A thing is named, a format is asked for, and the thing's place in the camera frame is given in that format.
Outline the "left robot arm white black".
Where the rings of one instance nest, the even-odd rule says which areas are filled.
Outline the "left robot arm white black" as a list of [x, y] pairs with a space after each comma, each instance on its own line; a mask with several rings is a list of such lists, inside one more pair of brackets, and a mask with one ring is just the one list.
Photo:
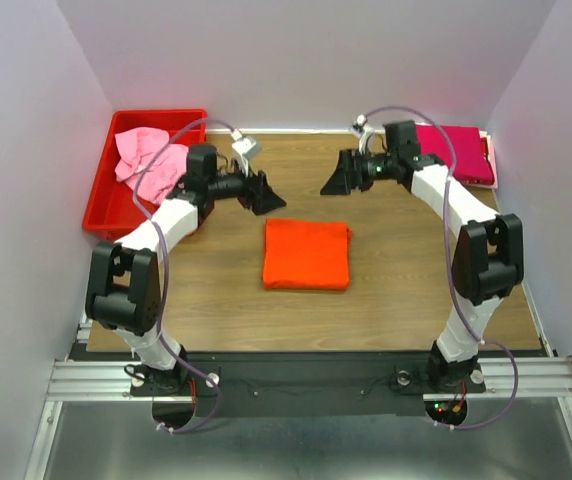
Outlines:
[[232, 144], [232, 169], [220, 171], [214, 145], [190, 146], [186, 173], [157, 211], [131, 233], [93, 249], [85, 314], [114, 331], [140, 358], [141, 366], [126, 370], [135, 386], [151, 384], [176, 394], [193, 376], [185, 350], [160, 324], [172, 248], [197, 230], [218, 200], [235, 198], [256, 216], [285, 207], [265, 173], [250, 167], [259, 151], [256, 140], [241, 137]]

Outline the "orange t shirt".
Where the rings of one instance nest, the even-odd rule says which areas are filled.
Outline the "orange t shirt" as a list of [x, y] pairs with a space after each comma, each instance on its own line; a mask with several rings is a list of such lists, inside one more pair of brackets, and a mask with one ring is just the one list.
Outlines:
[[263, 286], [268, 290], [347, 289], [351, 239], [352, 230], [343, 222], [268, 219]]

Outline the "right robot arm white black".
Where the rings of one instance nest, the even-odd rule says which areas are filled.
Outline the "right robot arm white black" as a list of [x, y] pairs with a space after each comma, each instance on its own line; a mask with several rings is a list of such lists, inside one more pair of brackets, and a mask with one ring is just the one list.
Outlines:
[[366, 116], [358, 116], [351, 130], [358, 145], [340, 151], [321, 194], [348, 195], [367, 191], [378, 180], [393, 180], [442, 220], [452, 310], [431, 347], [426, 378], [432, 387], [448, 390], [476, 375], [485, 330], [502, 301], [523, 280], [522, 222], [514, 214], [502, 215], [485, 205], [455, 179], [452, 143], [446, 145], [448, 162], [423, 152], [414, 121], [386, 124], [381, 153], [370, 149], [375, 131]]

